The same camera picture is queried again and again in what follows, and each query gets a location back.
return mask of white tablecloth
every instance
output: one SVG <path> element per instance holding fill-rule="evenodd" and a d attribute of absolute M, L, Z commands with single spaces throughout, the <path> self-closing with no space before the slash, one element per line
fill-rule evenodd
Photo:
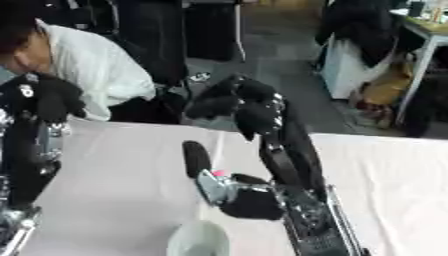
<path fill-rule="evenodd" d="M 325 176 L 373 255 L 446 255 L 448 141 L 315 134 Z"/>
<path fill-rule="evenodd" d="M 448 142 L 315 134 L 325 175 L 373 255 L 444 255 Z M 78 121 L 63 169 L 38 200 L 42 224 L 23 256 L 163 256 L 197 218 L 220 224 L 231 256 L 293 256 L 278 222 L 239 220 L 202 203 L 181 144 L 197 140 L 215 169 L 269 177 L 258 143 L 181 126 Z"/>

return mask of pink object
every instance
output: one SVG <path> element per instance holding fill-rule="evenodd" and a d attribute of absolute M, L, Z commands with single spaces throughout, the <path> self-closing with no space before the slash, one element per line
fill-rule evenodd
<path fill-rule="evenodd" d="M 215 176 L 224 176 L 225 172 L 224 171 L 214 171 L 213 175 L 215 175 Z"/>

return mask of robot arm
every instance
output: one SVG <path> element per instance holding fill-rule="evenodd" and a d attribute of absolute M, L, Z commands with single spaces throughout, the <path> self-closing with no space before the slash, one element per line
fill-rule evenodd
<path fill-rule="evenodd" d="M 247 140 L 261 136 L 260 157 L 277 184 L 315 191 L 325 201 L 319 157 L 288 101 L 272 87 L 232 76 L 199 95 L 186 115 L 233 116 Z"/>
<path fill-rule="evenodd" d="M 205 149 L 186 142 L 189 176 L 210 205 L 238 218 L 282 219 L 298 256 L 369 255 L 359 245 L 333 187 L 325 184 L 303 125 L 275 90 L 245 77 L 231 77 L 199 95 L 186 115 L 233 116 L 246 139 L 260 135 L 260 158 L 273 177 L 268 183 L 243 175 L 216 175 L 208 161 L 201 160 L 208 158 Z"/>
<path fill-rule="evenodd" d="M 81 91 L 43 74 L 0 85 L 0 255 L 16 256 L 37 227 L 34 202 L 61 167 L 69 113 L 83 116 Z"/>

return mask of white bowl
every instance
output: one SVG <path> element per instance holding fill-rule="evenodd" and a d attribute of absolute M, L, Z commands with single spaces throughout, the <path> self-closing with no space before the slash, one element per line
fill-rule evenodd
<path fill-rule="evenodd" d="M 168 242 L 167 256 L 229 256 L 225 231 L 209 221 L 182 225 Z"/>

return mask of white shirt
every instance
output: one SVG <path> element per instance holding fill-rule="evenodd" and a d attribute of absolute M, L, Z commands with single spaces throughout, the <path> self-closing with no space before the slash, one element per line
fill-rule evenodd
<path fill-rule="evenodd" d="M 114 42 L 94 33 L 37 21 L 48 34 L 52 73 L 79 86 L 87 118 L 107 121 L 109 106 L 143 97 L 151 100 L 151 76 Z"/>

